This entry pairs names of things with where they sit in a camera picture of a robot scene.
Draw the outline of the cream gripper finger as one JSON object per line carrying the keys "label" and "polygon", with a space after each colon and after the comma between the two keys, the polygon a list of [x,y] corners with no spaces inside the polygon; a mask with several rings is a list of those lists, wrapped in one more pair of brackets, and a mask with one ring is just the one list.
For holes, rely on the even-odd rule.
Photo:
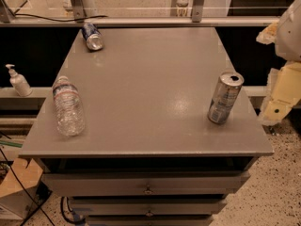
{"label": "cream gripper finger", "polygon": [[301,63],[287,62],[268,74],[266,96],[261,104],[262,125],[280,123],[301,100]]}
{"label": "cream gripper finger", "polygon": [[262,44],[271,44],[276,41],[278,23],[271,23],[266,26],[256,38],[256,41]]}

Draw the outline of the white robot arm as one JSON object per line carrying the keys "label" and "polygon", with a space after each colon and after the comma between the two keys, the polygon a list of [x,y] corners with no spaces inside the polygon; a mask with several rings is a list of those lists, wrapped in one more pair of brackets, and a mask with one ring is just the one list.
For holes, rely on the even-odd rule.
{"label": "white robot arm", "polygon": [[267,79],[267,94],[261,104],[259,121],[272,126],[280,123],[301,101],[301,0],[294,0],[277,23],[271,23],[256,38],[275,45],[276,55],[286,63],[272,69]]}

